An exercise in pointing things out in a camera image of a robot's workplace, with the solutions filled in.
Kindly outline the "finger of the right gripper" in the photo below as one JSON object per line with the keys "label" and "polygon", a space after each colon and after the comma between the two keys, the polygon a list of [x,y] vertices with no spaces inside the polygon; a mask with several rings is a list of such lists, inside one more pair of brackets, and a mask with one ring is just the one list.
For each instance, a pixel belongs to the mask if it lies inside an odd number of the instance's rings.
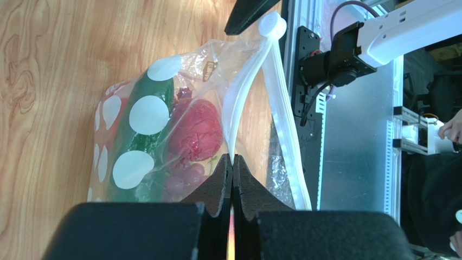
{"label": "finger of the right gripper", "polygon": [[280,0],[237,0],[224,32],[228,36],[241,34],[279,2]]}

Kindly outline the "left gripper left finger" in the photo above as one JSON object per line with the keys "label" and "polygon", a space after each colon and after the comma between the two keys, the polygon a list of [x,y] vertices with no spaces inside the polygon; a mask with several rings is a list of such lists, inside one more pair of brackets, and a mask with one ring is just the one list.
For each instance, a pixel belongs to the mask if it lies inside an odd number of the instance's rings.
{"label": "left gripper left finger", "polygon": [[81,203],[60,221],[44,259],[225,259],[229,155],[175,203]]}

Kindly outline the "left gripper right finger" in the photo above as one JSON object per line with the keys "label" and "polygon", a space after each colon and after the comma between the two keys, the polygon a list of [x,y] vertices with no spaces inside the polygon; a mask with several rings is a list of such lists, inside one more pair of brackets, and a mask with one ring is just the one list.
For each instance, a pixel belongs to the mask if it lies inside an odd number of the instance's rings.
{"label": "left gripper right finger", "polygon": [[233,165],[236,259],[413,259],[407,238],[380,212],[297,211]]}

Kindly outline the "purple grapes bunch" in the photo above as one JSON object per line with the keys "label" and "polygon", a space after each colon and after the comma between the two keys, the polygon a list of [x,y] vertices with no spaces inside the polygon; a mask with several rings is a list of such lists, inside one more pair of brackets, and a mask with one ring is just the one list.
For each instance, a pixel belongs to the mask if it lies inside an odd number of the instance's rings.
{"label": "purple grapes bunch", "polygon": [[177,164],[165,179],[162,202],[179,202],[195,191],[209,176],[200,163]]}

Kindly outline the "red strawberry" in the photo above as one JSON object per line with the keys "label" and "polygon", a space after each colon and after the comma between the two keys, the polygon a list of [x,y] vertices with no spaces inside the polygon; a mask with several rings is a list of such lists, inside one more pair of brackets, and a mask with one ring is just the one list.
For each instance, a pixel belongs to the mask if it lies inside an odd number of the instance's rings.
{"label": "red strawberry", "polygon": [[172,115],[176,127],[169,140],[169,152],[189,161],[214,156],[223,142],[219,114],[210,101],[180,99]]}

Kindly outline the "clear polka dot zip bag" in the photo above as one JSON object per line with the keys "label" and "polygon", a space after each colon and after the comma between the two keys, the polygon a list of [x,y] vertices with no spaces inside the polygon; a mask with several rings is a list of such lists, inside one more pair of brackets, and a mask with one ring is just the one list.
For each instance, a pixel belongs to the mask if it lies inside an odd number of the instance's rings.
{"label": "clear polka dot zip bag", "polygon": [[237,40],[210,40],[110,86],[96,107],[89,202],[178,202],[239,154],[281,202],[310,210],[279,52],[265,14]]}

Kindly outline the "green cucumber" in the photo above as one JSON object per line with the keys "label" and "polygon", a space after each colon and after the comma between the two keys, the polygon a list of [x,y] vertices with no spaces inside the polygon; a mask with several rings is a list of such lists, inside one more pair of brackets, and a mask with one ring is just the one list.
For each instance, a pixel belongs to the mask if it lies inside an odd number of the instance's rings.
{"label": "green cucumber", "polygon": [[154,81],[143,73],[135,82],[110,152],[107,201],[163,200],[173,102],[173,79]]}

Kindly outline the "red apple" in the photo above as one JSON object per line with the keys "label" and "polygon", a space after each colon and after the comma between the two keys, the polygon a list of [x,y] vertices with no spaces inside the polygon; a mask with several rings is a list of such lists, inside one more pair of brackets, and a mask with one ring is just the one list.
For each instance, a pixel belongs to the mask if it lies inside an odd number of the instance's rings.
{"label": "red apple", "polygon": [[94,168],[96,168],[103,147],[105,146],[109,150],[112,146],[121,110],[128,101],[128,95],[123,94],[123,89],[130,82],[131,80],[126,80],[108,87],[102,101],[97,105],[94,118]]}

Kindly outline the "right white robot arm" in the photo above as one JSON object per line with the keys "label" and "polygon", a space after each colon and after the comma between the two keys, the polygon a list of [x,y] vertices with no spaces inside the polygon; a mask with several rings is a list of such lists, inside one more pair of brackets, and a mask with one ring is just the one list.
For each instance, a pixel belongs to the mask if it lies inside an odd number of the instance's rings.
{"label": "right white robot arm", "polygon": [[293,83],[342,87],[397,57],[461,34],[461,1],[412,1],[382,16],[371,14],[371,19],[330,32],[330,49],[321,54],[301,52],[307,28],[285,21]]}

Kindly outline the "operator hand background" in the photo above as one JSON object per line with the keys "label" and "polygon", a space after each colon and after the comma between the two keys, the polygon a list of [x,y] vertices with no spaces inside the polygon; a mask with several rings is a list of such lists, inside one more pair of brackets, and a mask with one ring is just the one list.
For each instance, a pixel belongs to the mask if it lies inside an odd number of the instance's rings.
{"label": "operator hand background", "polygon": [[457,114],[447,123],[439,128],[438,136],[441,140],[447,138],[448,140],[461,144],[461,129],[462,129],[462,110],[459,110]]}

